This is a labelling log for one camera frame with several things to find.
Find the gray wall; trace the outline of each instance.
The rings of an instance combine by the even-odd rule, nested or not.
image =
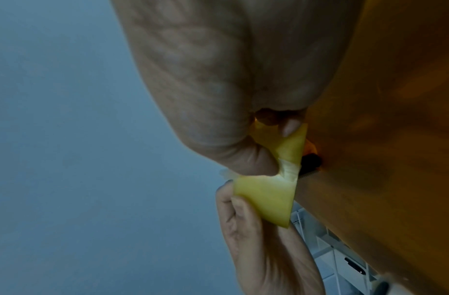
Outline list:
[[[147,95],[107,0],[0,0],[0,295],[237,294],[218,165]]]

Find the skin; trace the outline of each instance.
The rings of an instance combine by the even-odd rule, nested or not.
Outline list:
[[[232,182],[216,192],[224,240],[246,295],[324,295],[323,281],[296,229],[265,222]]]
[[[138,70],[179,139],[239,174],[275,175],[248,135],[295,131],[333,77],[361,0],[112,0]]]

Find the yellow fruit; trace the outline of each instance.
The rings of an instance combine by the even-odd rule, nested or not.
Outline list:
[[[307,124],[284,138],[277,126],[265,126],[256,121],[250,135],[279,160],[280,171],[275,176],[239,175],[234,180],[234,194],[245,197],[263,219],[278,226],[289,226],[306,134]]]

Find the blue-gray background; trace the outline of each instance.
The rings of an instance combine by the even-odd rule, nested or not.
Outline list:
[[[107,0],[0,0],[0,295],[239,293],[220,168],[186,150]]]

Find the fruit flesh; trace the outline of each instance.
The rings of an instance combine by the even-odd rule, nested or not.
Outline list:
[[[256,121],[250,135],[278,159],[280,171],[275,176],[240,175],[234,180],[235,195],[249,200],[263,219],[285,228],[289,226],[306,134],[307,124],[284,138],[277,126]]]

